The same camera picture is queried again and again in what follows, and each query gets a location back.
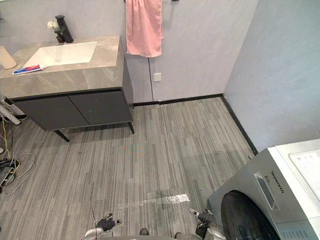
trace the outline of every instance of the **vinyl floor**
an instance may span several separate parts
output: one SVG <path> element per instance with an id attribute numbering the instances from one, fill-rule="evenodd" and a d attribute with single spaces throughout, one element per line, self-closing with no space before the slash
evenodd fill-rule
<path id="1" fill-rule="evenodd" d="M 0 239 L 80 240 L 94 227 L 91 207 L 97 221 L 122 219 L 115 236 L 194 233 L 188 208 L 203 210 L 253 156 L 220 97 L 137 106 L 133 126 L 62 130 L 70 143 L 31 119 L 13 126 L 14 152 L 21 162 L 34 153 L 35 170 L 0 194 Z"/>

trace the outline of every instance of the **black baseboard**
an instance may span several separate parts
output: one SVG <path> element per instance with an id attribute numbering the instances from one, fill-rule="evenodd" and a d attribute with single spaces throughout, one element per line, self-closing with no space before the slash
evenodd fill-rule
<path id="1" fill-rule="evenodd" d="M 163 105 L 163 104 L 173 104 L 179 102 L 186 102 L 186 101 L 193 101 L 193 100 L 200 100 L 200 99 L 210 99 L 210 98 L 221 98 L 222 102 L 224 103 L 226 109 L 228 110 L 229 114 L 231 115 L 232 119 L 234 120 L 235 124 L 241 131 L 242 135 L 244 136 L 246 142 L 248 143 L 249 147 L 251 148 L 254 155 L 258 154 L 258 150 L 256 149 L 254 143 L 251 141 L 250 137 L 248 136 L 246 130 L 241 125 L 239 119 L 237 118 L 235 112 L 232 110 L 230 104 L 225 99 L 223 93 L 219 94 L 211 94 L 211 95 L 203 95 L 203 96 L 194 96 L 194 97 L 186 97 L 186 98 L 178 98 L 172 100 L 164 100 L 164 101 L 147 101 L 147 102 L 137 102 L 134 103 L 133 106 L 147 106 L 147 105 Z"/>
<path id="2" fill-rule="evenodd" d="M 156 105 L 159 104 L 158 101 L 146 101 L 146 102 L 136 102 L 133 104 L 134 107 L 138 106 L 147 106 L 147 105 Z"/>
<path id="3" fill-rule="evenodd" d="M 187 101 L 194 101 L 194 100 L 200 100 L 200 99 L 210 99 L 210 98 L 218 98 L 222 97 L 223 94 L 211 94 L 211 95 L 203 95 L 203 96 L 193 96 L 193 97 L 186 97 L 186 98 L 178 98 L 178 99 L 171 99 L 171 100 L 164 100 L 164 101 L 147 101 L 147 102 L 137 102 L 134 103 L 133 106 L 146 106 L 146 105 L 163 105 L 163 104 L 174 104 L 174 103 L 180 103 L 180 102 L 187 102 Z"/>
<path id="4" fill-rule="evenodd" d="M 226 109 L 228 110 L 229 114 L 231 115 L 233 121 L 235 122 L 235 124 L 237 125 L 237 127 L 241 131 L 242 135 L 244 136 L 246 142 L 249 144 L 249 147 L 251 148 L 253 154 L 257 155 L 259 153 L 258 150 L 256 149 L 254 143 L 251 141 L 251 139 L 248 136 L 246 130 L 241 125 L 241 123 L 240 123 L 239 119 L 237 118 L 235 112 L 232 110 L 230 104 L 228 103 L 228 101 L 225 99 L 225 97 L 223 95 L 221 96 L 221 100 L 224 103 L 224 105 L 225 105 Z"/>

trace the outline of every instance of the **black faucet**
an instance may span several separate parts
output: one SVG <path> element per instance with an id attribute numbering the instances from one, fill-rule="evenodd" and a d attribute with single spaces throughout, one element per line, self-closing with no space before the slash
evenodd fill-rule
<path id="1" fill-rule="evenodd" d="M 59 43 L 64 43 L 66 42 L 67 44 L 72 43 L 74 39 L 72 38 L 69 29 L 67 27 L 67 24 L 64 20 L 65 16 L 58 15 L 55 16 L 56 22 L 59 25 L 59 30 L 54 31 L 57 34 L 56 39 L 58 40 Z"/>

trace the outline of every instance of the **cabinet leg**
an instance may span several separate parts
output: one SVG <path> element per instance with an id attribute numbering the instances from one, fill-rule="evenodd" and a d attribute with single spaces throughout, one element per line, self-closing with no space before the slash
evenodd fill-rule
<path id="1" fill-rule="evenodd" d="M 59 130 L 54 131 L 59 137 L 63 138 L 63 140 L 65 140 L 67 143 L 70 142 L 70 140 L 62 134 L 62 132 L 60 132 Z"/>
<path id="2" fill-rule="evenodd" d="M 132 134 L 135 134 L 134 126 L 132 125 L 132 122 L 128 122 L 129 128 L 132 132 Z"/>

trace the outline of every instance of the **white sink basin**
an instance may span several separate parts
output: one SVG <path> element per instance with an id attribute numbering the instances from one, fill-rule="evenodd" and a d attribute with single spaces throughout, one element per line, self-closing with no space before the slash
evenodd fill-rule
<path id="1" fill-rule="evenodd" d="M 88 63 L 94 54 L 97 41 L 40 47 L 24 67 L 35 65 L 65 65 Z"/>

